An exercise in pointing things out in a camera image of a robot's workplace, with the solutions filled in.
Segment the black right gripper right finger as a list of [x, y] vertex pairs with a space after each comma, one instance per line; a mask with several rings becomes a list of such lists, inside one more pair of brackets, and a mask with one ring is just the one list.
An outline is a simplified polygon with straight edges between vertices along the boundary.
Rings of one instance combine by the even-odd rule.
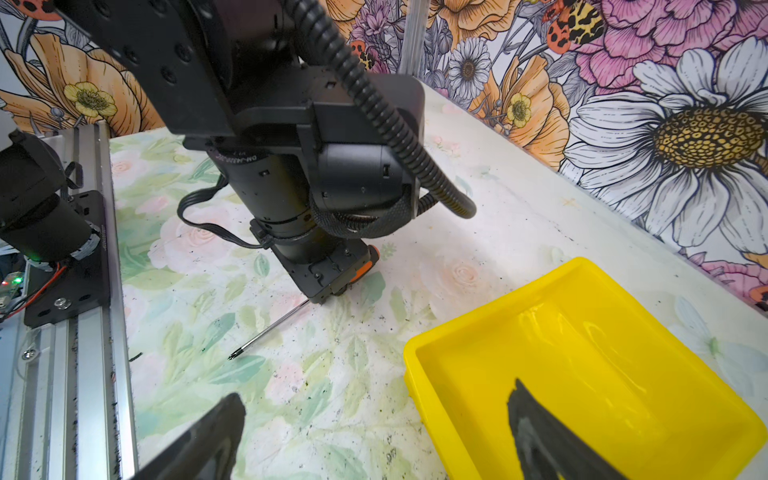
[[622, 479], [624, 475], [558, 420], [517, 380], [508, 419], [525, 479]]

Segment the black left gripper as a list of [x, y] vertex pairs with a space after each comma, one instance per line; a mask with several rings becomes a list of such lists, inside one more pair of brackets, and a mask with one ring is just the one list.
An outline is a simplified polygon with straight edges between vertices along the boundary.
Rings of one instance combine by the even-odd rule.
[[250, 230], [314, 304], [343, 294], [374, 266], [373, 246], [360, 239], [334, 237], [312, 219], [283, 223], [254, 219]]

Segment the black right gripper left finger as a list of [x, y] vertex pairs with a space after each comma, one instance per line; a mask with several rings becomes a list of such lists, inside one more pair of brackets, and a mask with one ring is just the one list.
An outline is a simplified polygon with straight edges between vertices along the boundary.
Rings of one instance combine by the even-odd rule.
[[223, 397], [133, 479], [230, 479], [245, 417], [237, 393]]

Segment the orange black handled screwdriver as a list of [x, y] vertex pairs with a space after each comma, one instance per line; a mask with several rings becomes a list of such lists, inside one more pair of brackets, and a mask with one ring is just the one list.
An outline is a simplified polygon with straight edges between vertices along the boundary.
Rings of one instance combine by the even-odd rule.
[[[351, 279], [350, 282], [348, 282], [340, 291], [334, 293], [334, 296], [340, 296], [343, 293], [345, 293], [350, 286], [354, 285], [358, 281], [360, 281], [368, 272], [371, 271], [371, 269], [378, 263], [380, 260], [380, 251], [377, 247], [373, 245], [368, 246], [369, 250], [369, 260], [363, 264], [362, 267], [360, 267], [355, 276]], [[250, 338], [247, 342], [245, 342], [243, 345], [239, 346], [237, 349], [235, 349], [232, 353], [229, 354], [227, 357], [228, 361], [233, 361], [236, 358], [240, 357], [243, 353], [245, 353], [254, 343], [271, 333], [273, 330], [275, 330], [277, 327], [281, 326], [286, 321], [290, 320], [294, 315], [301, 312], [305, 307], [309, 306], [311, 304], [311, 301], [309, 299], [303, 300], [299, 305], [293, 307], [291, 310], [289, 310], [287, 313], [283, 314], [280, 318], [277, 320], [271, 322], [265, 329], [257, 333], [255, 336]]]

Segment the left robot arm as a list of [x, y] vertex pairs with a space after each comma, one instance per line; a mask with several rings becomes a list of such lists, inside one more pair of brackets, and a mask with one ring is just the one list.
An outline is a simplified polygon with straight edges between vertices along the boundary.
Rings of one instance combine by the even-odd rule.
[[317, 1], [59, 1], [56, 11], [134, 75], [167, 128], [208, 154], [215, 186], [251, 214], [250, 239], [304, 297], [343, 294], [378, 262], [372, 242], [430, 209], [407, 148], [422, 133], [413, 78], [373, 73]]

